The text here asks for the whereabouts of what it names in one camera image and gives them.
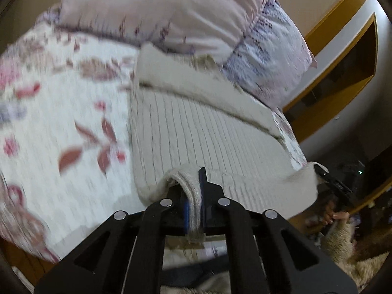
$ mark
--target leaf print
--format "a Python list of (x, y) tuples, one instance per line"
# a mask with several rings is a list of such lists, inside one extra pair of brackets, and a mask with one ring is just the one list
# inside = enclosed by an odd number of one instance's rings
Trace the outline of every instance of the leaf print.
[(53, 74), (61, 73), (65, 70), (65, 66), (54, 66)]
[(89, 40), (87, 39), (87, 37), (84, 36), (78, 36), (78, 41), (81, 44), (86, 44)]
[(16, 141), (15, 136), (5, 138), (3, 150), (8, 157), (15, 157), (18, 155), (19, 144)]
[(112, 58), (112, 64), (117, 67), (120, 68), (120, 65), (118, 64), (117, 60), (115, 58)]
[(120, 162), (120, 163), (125, 163), (126, 161), (126, 154), (124, 151), (117, 150), (115, 151), (115, 158)]
[(7, 186), (8, 196), (10, 197), (14, 206), (18, 205), (24, 207), (24, 196), (22, 189), (16, 184), (10, 184)]
[(93, 142), (93, 143), (99, 142), (98, 138), (93, 134), (92, 131), (80, 126), (77, 122), (75, 122), (75, 127), (76, 127), (76, 130), (78, 131), (79, 134), (85, 136), (91, 142)]
[(118, 28), (118, 31), (120, 32), (121, 37), (124, 37), (124, 34), (125, 34), (125, 19), (126, 18), (127, 18), (126, 16), (123, 18), (123, 20), (121, 21), (120, 27)]
[(170, 30), (170, 22), (167, 24), (167, 26), (164, 26), (161, 31), (159, 32), (159, 41), (163, 42), (165, 38), (168, 36)]
[(83, 78), (89, 78), (93, 81), (111, 81), (117, 77), (117, 72), (109, 63), (104, 63), (98, 58), (82, 60), (78, 64), (78, 70)]
[(107, 109), (107, 105), (106, 105), (105, 101), (96, 101), (94, 103), (94, 107), (95, 107), (96, 110), (100, 110), (100, 111), (102, 111), (104, 113), (106, 112), (106, 109)]
[(124, 67), (133, 67), (135, 60), (132, 57), (124, 57), (121, 60), (121, 65)]
[(110, 153), (110, 146), (104, 147), (99, 153), (97, 158), (99, 169), (102, 171), (104, 175), (106, 175), (106, 170), (110, 166), (109, 153)]
[(60, 172), (60, 175), (65, 169), (67, 169), (69, 166), (73, 165), (80, 159), (82, 151), (82, 148), (77, 147), (71, 148), (63, 152), (58, 162), (58, 171)]
[(74, 53), (79, 52), (79, 50), (80, 50), (80, 45), (78, 42), (76, 42), (76, 39), (75, 39)]
[(4, 59), (0, 62), (0, 89), (11, 85), (21, 76), (21, 71), (13, 60)]
[(70, 33), (67, 34), (67, 40), (63, 43), (64, 46), (70, 45), (72, 41), (72, 35)]
[(11, 123), (13, 120), (21, 120), (27, 114), (27, 108), (20, 102), (0, 103), (0, 125)]
[(103, 133), (104, 133), (112, 142), (114, 142), (114, 143), (117, 142), (116, 135), (114, 134), (113, 127), (112, 127), (111, 123), (110, 123), (108, 120), (106, 120), (105, 117), (102, 119), (102, 130), (103, 130)]
[(117, 88), (119, 92), (129, 92), (132, 91), (132, 85), (121, 85)]
[(138, 36), (139, 31), (140, 31), (140, 25), (138, 25), (138, 26), (135, 28), (135, 31), (133, 32), (134, 35), (135, 35), (135, 36)]
[(14, 94), (17, 99), (34, 97), (41, 89), (41, 84), (39, 82), (34, 83), (34, 85), (15, 88)]
[(15, 46), (15, 55), (19, 56), (22, 62), (25, 62), (28, 57), (37, 53), (42, 53), (45, 50), (45, 47), (42, 46), (39, 41), (36, 41), (34, 37), (16, 42)]

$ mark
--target ribbed knit fabric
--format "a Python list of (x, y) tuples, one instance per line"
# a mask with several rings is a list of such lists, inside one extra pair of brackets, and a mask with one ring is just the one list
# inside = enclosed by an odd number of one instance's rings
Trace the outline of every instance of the ribbed knit fabric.
[(193, 208), (190, 227), (196, 229), (198, 171), (205, 167), (207, 179), (248, 210), (274, 208), (289, 218), (316, 200), (313, 165), (293, 170), (268, 108), (230, 82), (196, 72), (151, 46), (142, 48), (135, 75), (131, 133), (142, 198), (157, 201), (173, 180), (179, 182)]

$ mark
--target bed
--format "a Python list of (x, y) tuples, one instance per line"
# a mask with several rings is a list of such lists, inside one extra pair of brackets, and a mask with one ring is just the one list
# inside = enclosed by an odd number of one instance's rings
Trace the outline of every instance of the bed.
[[(0, 60), (0, 236), (54, 263), (115, 211), (146, 208), (129, 129), (139, 49), (57, 20), (56, 8), (42, 14)], [(291, 126), (271, 114), (299, 170), (307, 161)], [(202, 255), (224, 243), (211, 246)]]

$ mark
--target sweater sleeve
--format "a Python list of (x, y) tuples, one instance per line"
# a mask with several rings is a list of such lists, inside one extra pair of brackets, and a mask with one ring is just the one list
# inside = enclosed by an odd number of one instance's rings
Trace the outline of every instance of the sweater sleeve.
[(335, 263), (347, 260), (354, 251), (351, 238), (352, 226), (349, 223), (339, 223), (328, 237), (321, 239), (321, 249)]

